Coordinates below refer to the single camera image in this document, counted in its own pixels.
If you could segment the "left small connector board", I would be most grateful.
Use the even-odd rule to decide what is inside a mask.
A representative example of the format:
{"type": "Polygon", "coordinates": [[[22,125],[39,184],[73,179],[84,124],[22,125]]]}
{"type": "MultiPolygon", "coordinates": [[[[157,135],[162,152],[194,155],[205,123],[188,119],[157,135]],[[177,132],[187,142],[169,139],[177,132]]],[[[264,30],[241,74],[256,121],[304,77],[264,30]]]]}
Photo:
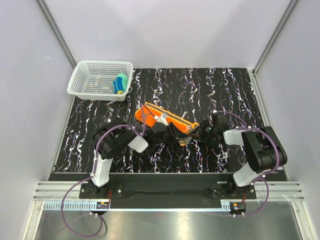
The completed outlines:
{"type": "Polygon", "coordinates": [[[109,209],[110,208],[110,203],[107,201],[98,201],[96,203],[96,209],[109,209]]]}

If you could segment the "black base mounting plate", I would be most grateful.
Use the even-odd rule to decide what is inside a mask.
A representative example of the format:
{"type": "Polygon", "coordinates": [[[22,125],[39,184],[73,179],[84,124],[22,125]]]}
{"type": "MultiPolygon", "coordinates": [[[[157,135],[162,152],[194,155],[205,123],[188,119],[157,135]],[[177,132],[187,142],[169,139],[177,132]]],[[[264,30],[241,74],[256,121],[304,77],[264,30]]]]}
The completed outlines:
{"type": "Polygon", "coordinates": [[[197,196],[214,200],[235,199],[255,200],[255,188],[235,196],[226,192],[231,173],[111,173],[107,189],[102,195],[95,195],[90,181],[81,184],[81,199],[128,199],[130,197],[150,196],[197,196]]]}

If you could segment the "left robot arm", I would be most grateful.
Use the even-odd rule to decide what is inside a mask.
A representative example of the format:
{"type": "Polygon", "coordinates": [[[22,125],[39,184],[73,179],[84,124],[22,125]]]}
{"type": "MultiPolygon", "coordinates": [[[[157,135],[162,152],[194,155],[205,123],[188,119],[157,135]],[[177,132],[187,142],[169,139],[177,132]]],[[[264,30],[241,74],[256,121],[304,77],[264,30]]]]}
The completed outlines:
{"type": "Polygon", "coordinates": [[[160,144],[188,144],[191,139],[173,123],[157,121],[151,127],[144,124],[142,132],[136,131],[120,118],[105,124],[92,134],[94,159],[89,181],[90,192],[97,198],[103,198],[108,193],[107,184],[113,159],[127,148],[149,155],[160,144]]]}

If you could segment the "orange grey towel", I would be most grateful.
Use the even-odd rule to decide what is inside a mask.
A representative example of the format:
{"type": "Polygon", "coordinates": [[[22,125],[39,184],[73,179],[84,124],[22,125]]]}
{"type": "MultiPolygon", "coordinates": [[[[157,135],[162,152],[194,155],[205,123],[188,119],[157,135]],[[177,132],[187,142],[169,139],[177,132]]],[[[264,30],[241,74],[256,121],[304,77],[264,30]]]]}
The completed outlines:
{"type": "Polygon", "coordinates": [[[194,132],[200,124],[197,122],[190,122],[178,115],[175,115],[168,110],[165,110],[157,105],[149,102],[145,102],[135,112],[135,119],[143,124],[146,124],[147,128],[152,127],[156,123],[155,116],[160,116],[162,113],[167,114],[167,122],[170,127],[175,125],[180,131],[187,134],[192,139],[192,132],[194,132]]]}

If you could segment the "white perforated plastic basket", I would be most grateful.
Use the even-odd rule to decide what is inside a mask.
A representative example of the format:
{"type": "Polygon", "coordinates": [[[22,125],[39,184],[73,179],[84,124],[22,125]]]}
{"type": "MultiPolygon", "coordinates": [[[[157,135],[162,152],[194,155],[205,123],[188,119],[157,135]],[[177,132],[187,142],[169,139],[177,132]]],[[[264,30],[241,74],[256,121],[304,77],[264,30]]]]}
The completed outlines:
{"type": "Polygon", "coordinates": [[[123,102],[129,92],[134,66],[129,61],[82,60],[70,77],[67,92],[82,100],[123,102]],[[127,81],[121,94],[115,90],[116,79],[127,81]]]}

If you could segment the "yellow blue crocodile towel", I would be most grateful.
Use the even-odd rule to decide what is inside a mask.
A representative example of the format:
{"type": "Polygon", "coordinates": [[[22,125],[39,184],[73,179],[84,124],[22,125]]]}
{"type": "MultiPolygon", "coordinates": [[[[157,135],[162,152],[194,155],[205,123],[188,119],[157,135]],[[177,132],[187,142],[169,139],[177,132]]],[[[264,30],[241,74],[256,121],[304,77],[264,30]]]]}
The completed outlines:
{"type": "Polygon", "coordinates": [[[124,94],[127,89],[128,80],[129,79],[125,74],[123,73],[118,74],[115,77],[114,81],[112,82],[114,93],[118,95],[124,94]]]}

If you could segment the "right small connector board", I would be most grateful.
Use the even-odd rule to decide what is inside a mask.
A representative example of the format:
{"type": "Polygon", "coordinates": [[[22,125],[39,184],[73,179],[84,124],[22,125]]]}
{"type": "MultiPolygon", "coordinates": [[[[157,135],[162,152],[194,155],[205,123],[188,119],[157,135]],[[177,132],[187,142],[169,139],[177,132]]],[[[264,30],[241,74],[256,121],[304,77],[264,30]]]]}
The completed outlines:
{"type": "Polygon", "coordinates": [[[233,211],[245,212],[247,204],[245,202],[233,202],[230,207],[233,211]]]}

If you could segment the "small connector board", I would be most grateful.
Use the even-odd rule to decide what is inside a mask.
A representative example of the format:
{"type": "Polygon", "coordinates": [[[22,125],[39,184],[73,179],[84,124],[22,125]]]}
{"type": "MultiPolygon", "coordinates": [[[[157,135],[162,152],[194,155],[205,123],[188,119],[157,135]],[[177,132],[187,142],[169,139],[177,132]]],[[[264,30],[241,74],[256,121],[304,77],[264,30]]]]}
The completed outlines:
{"type": "Polygon", "coordinates": [[[107,201],[98,201],[96,203],[96,209],[109,209],[110,208],[110,203],[107,201]]]}
{"type": "Polygon", "coordinates": [[[245,212],[247,204],[245,202],[233,202],[230,207],[233,211],[245,212]]]}

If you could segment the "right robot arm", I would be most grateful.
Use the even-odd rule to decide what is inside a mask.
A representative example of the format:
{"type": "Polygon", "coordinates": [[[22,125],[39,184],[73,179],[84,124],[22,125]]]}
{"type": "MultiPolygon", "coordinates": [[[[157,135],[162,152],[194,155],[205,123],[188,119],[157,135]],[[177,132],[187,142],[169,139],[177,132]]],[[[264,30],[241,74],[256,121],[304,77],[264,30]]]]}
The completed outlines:
{"type": "Polygon", "coordinates": [[[288,155],[271,126],[248,126],[242,118],[229,111],[213,113],[194,130],[192,137],[205,144],[243,147],[246,163],[233,173],[225,190],[235,199],[248,191],[249,186],[264,180],[288,162],[288,155]]]}

